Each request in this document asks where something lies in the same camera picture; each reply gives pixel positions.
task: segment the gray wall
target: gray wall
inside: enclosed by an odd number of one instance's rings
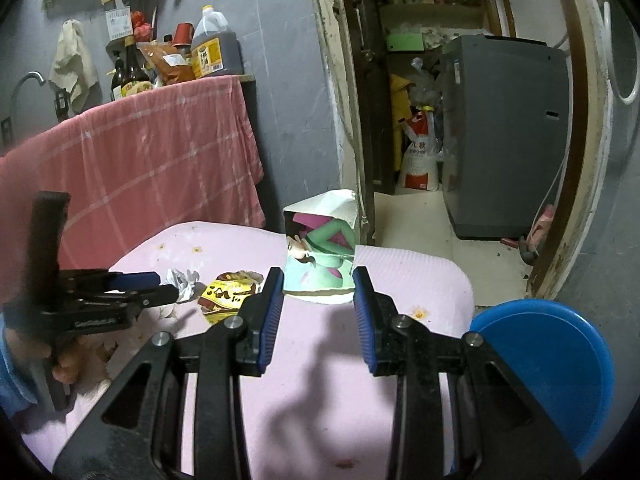
[[[320,53],[316,10],[312,0],[139,0],[133,7],[159,6],[158,37],[172,34],[179,22],[197,24],[201,8],[213,4],[238,34],[245,72],[255,84],[245,89],[265,169],[258,186],[268,228],[282,228],[286,205],[339,184],[338,156],[329,92]],[[62,23],[82,21],[87,44],[100,76],[89,105],[109,99],[112,69],[100,0],[56,0],[47,12],[42,0],[17,0],[0,25],[0,115],[8,115],[15,82],[29,70],[46,77]],[[25,137],[56,124],[54,91],[30,80],[22,88],[15,129]]]
[[[636,75],[630,25],[612,6],[614,65],[623,96]],[[580,311],[606,339],[615,367],[614,401],[591,463],[618,432],[640,394],[640,99],[614,103],[606,176],[588,236],[556,300]]]

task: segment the red cup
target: red cup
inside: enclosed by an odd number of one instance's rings
[[[191,46],[194,32],[193,23],[179,23],[175,29],[174,46]]]

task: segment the stain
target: stain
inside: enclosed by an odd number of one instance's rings
[[[420,321],[421,319],[425,319],[429,316],[429,311],[421,308],[420,306],[415,306],[414,309],[409,313],[409,316],[413,317],[416,321]]]
[[[338,469],[353,469],[357,463],[357,460],[346,458],[344,460],[338,460],[338,462],[334,462],[334,466],[336,466]]]

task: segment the blue stool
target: blue stool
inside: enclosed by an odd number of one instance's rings
[[[491,343],[583,458],[613,393],[613,364],[598,331],[567,306],[546,300],[494,306],[473,320],[471,330]]]

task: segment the pink tablecloth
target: pink tablecloth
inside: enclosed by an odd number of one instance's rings
[[[63,268],[109,267],[180,222],[264,225],[262,165],[237,77],[92,108],[0,158],[0,303],[12,298],[38,189],[71,194]]]
[[[225,271],[267,275],[283,267],[283,235],[257,229],[190,222],[166,229],[123,257],[114,270],[191,269],[205,283]],[[449,260],[411,251],[359,246],[376,290],[398,310],[415,314],[434,332],[460,336],[474,312],[471,285]],[[197,304],[178,306],[178,336],[205,331]],[[374,378],[360,355],[352,304],[325,306],[286,298],[273,361],[260,378],[242,378],[248,453],[255,479],[384,478],[395,402],[395,379]],[[184,472],[193,471],[193,396],[190,383],[183,434]],[[449,403],[444,388],[444,404]],[[92,405],[78,402],[64,423],[49,422],[25,441],[51,467]],[[451,457],[446,417],[446,460]],[[353,468],[343,469],[344,461]]]

